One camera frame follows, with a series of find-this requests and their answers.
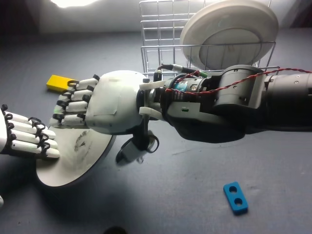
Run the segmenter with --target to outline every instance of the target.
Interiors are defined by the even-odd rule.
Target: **blue object with two holes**
[[[224,185],[223,191],[235,215],[241,215],[248,211],[248,203],[237,182]]]

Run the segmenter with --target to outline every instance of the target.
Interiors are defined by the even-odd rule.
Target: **gray tabletop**
[[[86,79],[113,70],[142,71],[140,34],[2,39],[0,100],[10,111],[47,122],[58,94],[52,74]],[[312,70],[312,30],[280,32],[271,65]],[[79,183],[51,189],[35,162],[0,157],[1,234],[312,233],[312,134],[263,132],[209,144],[181,138],[165,122],[150,128],[160,147],[143,164],[115,166],[130,136],[118,136],[106,158]],[[249,212],[234,216],[223,185],[238,181]]]

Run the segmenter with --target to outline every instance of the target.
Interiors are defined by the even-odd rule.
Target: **yellow block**
[[[70,80],[74,79],[51,75],[50,79],[47,82],[47,88],[58,92],[63,92],[68,89],[67,82]]]

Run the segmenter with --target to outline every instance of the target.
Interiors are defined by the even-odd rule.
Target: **dish rack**
[[[206,58],[210,47],[223,47],[223,55],[226,46],[238,44],[211,44],[211,45],[180,45],[180,34],[187,21],[203,7],[218,0],[146,0],[139,3],[141,13],[141,34],[143,46],[141,47],[143,74],[149,77],[153,75],[157,67],[164,64],[178,64],[192,69],[198,69],[188,61],[182,47],[205,47]],[[275,49],[276,42],[240,43],[239,45],[264,43],[272,44],[270,51],[259,61],[252,61],[253,66],[267,71],[267,69],[279,68],[269,66]],[[209,70],[204,72],[220,72],[223,70]],[[163,71],[165,76],[175,76],[177,72]]]

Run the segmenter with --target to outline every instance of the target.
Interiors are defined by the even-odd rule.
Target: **white plate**
[[[198,11],[184,26],[182,45],[258,43],[275,41],[278,21],[266,5],[253,0],[226,0]],[[184,56],[203,70],[252,65],[272,43],[182,47]]]
[[[49,129],[56,133],[60,158],[38,159],[36,166],[39,180],[51,187],[67,185],[83,176],[101,156],[107,156],[115,140],[115,136],[92,129]]]

